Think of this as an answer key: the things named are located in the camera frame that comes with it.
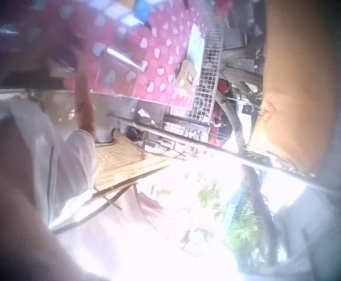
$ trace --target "sleeve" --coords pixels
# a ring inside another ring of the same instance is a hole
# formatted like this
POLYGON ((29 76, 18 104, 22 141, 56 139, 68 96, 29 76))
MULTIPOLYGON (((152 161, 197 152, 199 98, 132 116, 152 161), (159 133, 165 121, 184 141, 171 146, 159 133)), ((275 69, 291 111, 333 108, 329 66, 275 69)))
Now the sleeve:
POLYGON ((94 139, 86 131, 75 131, 59 151, 54 216, 50 228, 70 218, 91 198, 94 172, 94 139))

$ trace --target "person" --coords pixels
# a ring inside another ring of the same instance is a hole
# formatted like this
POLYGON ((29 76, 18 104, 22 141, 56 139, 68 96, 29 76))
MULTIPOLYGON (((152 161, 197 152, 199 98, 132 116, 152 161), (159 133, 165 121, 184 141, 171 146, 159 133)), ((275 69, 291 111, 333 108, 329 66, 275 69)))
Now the person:
POLYGON ((95 117, 82 51, 75 75, 78 130, 64 140, 40 108, 0 102, 0 280, 95 280, 51 233, 92 195, 95 117))

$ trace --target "white shirt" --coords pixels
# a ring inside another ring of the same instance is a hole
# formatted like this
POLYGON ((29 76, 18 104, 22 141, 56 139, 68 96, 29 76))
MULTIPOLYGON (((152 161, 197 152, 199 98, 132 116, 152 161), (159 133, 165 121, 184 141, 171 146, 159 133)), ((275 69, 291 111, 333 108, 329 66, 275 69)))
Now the white shirt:
POLYGON ((82 130, 64 140, 48 116, 32 102, 16 100, 4 107, 8 112, 2 115, 13 115, 30 151, 35 205, 52 229, 92 196, 95 141, 82 130))

